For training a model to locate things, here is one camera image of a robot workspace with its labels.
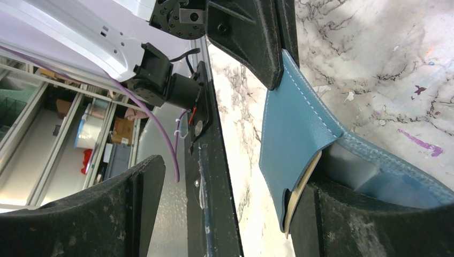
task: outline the red object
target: red object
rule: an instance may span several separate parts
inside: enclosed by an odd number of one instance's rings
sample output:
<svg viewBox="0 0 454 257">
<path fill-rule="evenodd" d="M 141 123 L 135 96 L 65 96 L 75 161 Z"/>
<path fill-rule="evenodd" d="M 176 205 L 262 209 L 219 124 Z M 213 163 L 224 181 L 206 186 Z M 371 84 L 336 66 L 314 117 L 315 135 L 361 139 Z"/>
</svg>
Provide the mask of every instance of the red object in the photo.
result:
<svg viewBox="0 0 454 257">
<path fill-rule="evenodd" d="M 87 174 L 87 164 L 88 164 L 88 161 L 90 160 L 90 156 L 92 155 L 92 152 L 93 152 L 93 150 L 91 150 L 91 149 L 87 149 L 84 151 L 84 161 L 83 161 L 84 167 L 80 170 L 80 172 L 82 172 L 82 174 Z"/>
<path fill-rule="evenodd" d="M 197 107 L 194 107 L 194 108 L 192 109 L 192 115 L 191 115 L 191 117 L 189 118 L 189 124 L 190 124 L 190 125 L 192 124 L 192 119 L 194 118 L 195 111 L 197 111 Z"/>
</svg>

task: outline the white marble countertop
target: white marble countertop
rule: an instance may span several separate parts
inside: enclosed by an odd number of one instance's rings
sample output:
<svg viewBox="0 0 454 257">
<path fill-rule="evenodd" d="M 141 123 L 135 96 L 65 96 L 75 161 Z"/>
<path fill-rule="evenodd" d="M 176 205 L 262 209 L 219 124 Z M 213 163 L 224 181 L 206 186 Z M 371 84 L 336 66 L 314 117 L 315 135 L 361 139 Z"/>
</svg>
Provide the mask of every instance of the white marble countertop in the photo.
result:
<svg viewBox="0 0 454 257">
<path fill-rule="evenodd" d="M 301 71 L 333 114 L 454 189 L 454 2 L 298 0 L 296 16 Z M 258 166 L 266 89 L 208 49 L 245 255 L 294 256 Z"/>
</svg>

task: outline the red wire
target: red wire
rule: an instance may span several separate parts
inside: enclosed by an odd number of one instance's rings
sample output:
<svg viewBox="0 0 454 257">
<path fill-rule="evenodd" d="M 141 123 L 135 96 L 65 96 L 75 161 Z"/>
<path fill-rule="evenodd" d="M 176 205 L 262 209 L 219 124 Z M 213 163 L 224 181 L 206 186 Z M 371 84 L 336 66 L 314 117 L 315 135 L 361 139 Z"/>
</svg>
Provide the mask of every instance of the red wire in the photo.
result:
<svg viewBox="0 0 454 257">
<path fill-rule="evenodd" d="M 192 119 L 194 118 L 194 114 L 195 114 L 195 111 L 196 111 L 196 110 L 197 110 L 197 107 L 194 107 L 194 108 L 192 109 L 192 115 L 191 115 L 191 117 L 189 118 L 189 124 L 192 123 Z"/>
</svg>

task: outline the black cable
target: black cable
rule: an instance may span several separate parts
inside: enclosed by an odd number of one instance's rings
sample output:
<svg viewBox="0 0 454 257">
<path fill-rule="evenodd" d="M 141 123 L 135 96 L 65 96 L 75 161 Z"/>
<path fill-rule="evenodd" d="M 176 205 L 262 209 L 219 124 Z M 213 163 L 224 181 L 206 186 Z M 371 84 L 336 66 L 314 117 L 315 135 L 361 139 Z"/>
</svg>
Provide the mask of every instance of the black cable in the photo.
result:
<svg viewBox="0 0 454 257">
<path fill-rule="evenodd" d="M 194 68 L 192 68 L 192 65 L 189 62 L 189 58 L 187 55 L 186 55 L 186 63 L 187 63 L 187 67 L 189 68 L 189 71 L 191 72 L 191 74 L 194 74 Z"/>
<path fill-rule="evenodd" d="M 186 63 L 187 63 L 187 67 L 189 68 L 189 71 L 191 72 L 191 74 L 194 73 L 194 68 L 192 67 L 191 65 L 191 62 L 189 61 L 189 55 L 194 55 L 194 54 L 198 54 L 200 53 L 200 48 L 194 48 L 194 49 L 191 49 L 187 52 L 185 52 L 184 54 L 178 56 L 177 58 L 174 58 L 172 60 L 170 60 L 171 63 L 173 62 L 177 62 L 179 60 L 182 60 L 183 58 L 186 59 Z"/>
<path fill-rule="evenodd" d="M 188 55 L 194 55 L 194 54 L 198 54 L 198 53 L 200 53 L 200 48 L 194 48 L 194 49 L 191 49 L 191 50 L 185 52 L 184 54 L 178 56 L 177 58 L 170 60 L 170 62 L 174 63 L 176 61 L 182 60 L 183 58 L 185 58 Z"/>
</svg>

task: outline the bolt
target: bolt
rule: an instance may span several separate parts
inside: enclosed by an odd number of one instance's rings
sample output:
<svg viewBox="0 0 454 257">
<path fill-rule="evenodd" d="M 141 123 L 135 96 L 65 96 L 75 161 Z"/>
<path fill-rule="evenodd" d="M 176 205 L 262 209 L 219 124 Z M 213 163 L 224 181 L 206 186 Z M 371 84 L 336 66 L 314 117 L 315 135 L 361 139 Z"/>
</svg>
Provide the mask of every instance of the bolt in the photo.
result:
<svg viewBox="0 0 454 257">
<path fill-rule="evenodd" d="M 224 23 L 221 23 L 217 26 L 217 31 L 221 32 L 222 34 L 224 34 L 225 32 L 227 32 L 227 25 L 224 24 Z"/>
<path fill-rule="evenodd" d="M 197 13 L 193 12 L 193 13 L 191 13 L 191 15 L 189 15 L 189 18 L 191 19 L 191 21 L 196 22 L 199 19 L 199 15 Z"/>
<path fill-rule="evenodd" d="M 200 133 L 202 133 L 202 129 L 203 129 L 203 121 L 199 120 L 194 128 L 194 134 L 196 137 L 198 137 L 200 135 Z"/>
</svg>

